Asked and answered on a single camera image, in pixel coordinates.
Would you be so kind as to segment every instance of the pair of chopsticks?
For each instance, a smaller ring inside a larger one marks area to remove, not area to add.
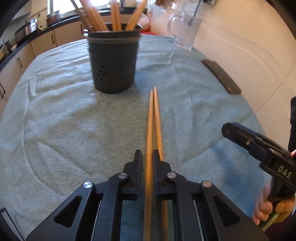
[[[150,241],[151,236],[151,215],[152,215],[152,149],[153,149],[153,102],[155,115],[156,147],[160,159],[163,161],[163,138],[161,134],[160,112],[158,105],[157,89],[150,92],[148,125],[147,125],[147,146],[146,146],[146,167],[145,167],[145,206],[144,206],[144,231],[143,241]],[[161,201],[162,239],[168,241],[168,203]]]
[[[108,31],[107,25],[100,13],[97,12],[96,8],[92,6],[90,0],[79,0],[86,13],[83,15],[81,9],[78,8],[74,0],[70,0],[76,9],[78,16],[80,17],[83,25],[89,32],[97,31]],[[148,0],[143,0],[139,7],[133,12],[130,17],[128,24],[125,27],[125,31],[133,31],[137,25],[137,22],[143,12]],[[111,19],[112,19],[112,30],[122,31],[120,22],[120,11],[116,0],[111,0]]]

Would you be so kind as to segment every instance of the glass pitcher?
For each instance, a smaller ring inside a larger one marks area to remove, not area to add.
[[[180,20],[176,33],[171,32],[172,22],[176,19]],[[181,12],[180,15],[173,13],[168,21],[168,33],[171,37],[175,37],[174,44],[184,50],[190,51],[193,47],[197,32],[200,28],[202,20],[195,18],[188,13]]]

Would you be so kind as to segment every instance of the human hand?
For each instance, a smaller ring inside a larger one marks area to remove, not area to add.
[[[258,199],[256,200],[255,207],[252,214],[252,220],[256,225],[259,225],[260,221],[266,221],[269,214],[272,212],[272,203],[268,201],[268,197],[271,193],[271,180],[269,180],[261,193],[259,194]],[[284,221],[290,213],[293,211],[295,206],[296,199],[295,195],[292,197],[286,198],[278,203],[276,206],[276,211],[281,213],[276,219],[276,223]]]

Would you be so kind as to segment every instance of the black plastic cup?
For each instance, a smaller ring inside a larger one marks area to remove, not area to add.
[[[106,24],[112,30],[112,24]],[[121,32],[89,32],[91,70],[94,86],[104,93],[119,93],[134,83],[140,29]]]

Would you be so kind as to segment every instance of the smartphone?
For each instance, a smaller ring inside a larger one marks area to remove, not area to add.
[[[202,63],[217,77],[220,83],[230,94],[241,94],[242,90],[237,86],[233,79],[222,69],[217,62],[203,59]]]

